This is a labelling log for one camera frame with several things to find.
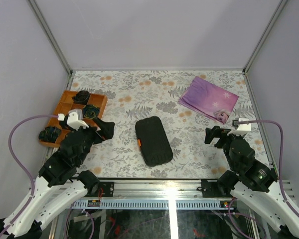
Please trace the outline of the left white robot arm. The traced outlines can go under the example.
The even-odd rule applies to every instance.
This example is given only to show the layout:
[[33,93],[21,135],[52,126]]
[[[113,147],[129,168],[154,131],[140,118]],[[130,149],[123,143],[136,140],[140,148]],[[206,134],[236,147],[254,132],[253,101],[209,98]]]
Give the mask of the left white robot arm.
[[66,134],[59,148],[39,170],[36,179],[19,206],[6,218],[0,219],[0,238],[38,239],[46,226],[63,210],[84,196],[95,196],[99,179],[90,170],[78,174],[71,185],[55,199],[50,197],[77,173],[94,144],[114,136],[114,122],[93,120],[96,127],[80,125]]

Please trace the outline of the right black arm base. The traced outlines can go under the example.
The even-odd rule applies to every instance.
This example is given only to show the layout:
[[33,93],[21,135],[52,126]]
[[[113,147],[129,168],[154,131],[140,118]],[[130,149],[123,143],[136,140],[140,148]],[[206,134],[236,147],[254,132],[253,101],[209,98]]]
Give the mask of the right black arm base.
[[221,191],[216,179],[201,179],[201,192],[203,198],[229,198],[230,194]]

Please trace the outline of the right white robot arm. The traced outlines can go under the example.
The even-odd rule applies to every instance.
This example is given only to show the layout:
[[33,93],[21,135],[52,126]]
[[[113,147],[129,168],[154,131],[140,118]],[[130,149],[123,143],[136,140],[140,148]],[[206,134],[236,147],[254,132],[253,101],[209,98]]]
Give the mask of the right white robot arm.
[[255,151],[244,139],[245,133],[206,128],[205,144],[213,139],[222,149],[229,170],[216,181],[218,193],[242,201],[284,239],[299,239],[299,207],[286,195],[273,169],[255,158]]

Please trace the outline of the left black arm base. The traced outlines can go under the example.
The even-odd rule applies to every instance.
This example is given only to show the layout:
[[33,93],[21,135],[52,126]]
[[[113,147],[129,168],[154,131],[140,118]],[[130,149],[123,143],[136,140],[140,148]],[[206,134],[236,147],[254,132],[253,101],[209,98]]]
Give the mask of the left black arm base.
[[114,195],[114,182],[100,182],[97,189],[93,189],[91,193],[87,194],[87,197],[96,198],[112,198]]

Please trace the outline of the black plastic tool case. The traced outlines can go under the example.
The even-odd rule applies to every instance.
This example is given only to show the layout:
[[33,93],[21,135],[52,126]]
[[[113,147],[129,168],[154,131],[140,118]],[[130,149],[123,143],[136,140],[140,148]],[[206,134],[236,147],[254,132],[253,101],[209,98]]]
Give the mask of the black plastic tool case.
[[159,117],[152,116],[137,121],[135,131],[147,166],[155,167],[172,161],[173,152]]

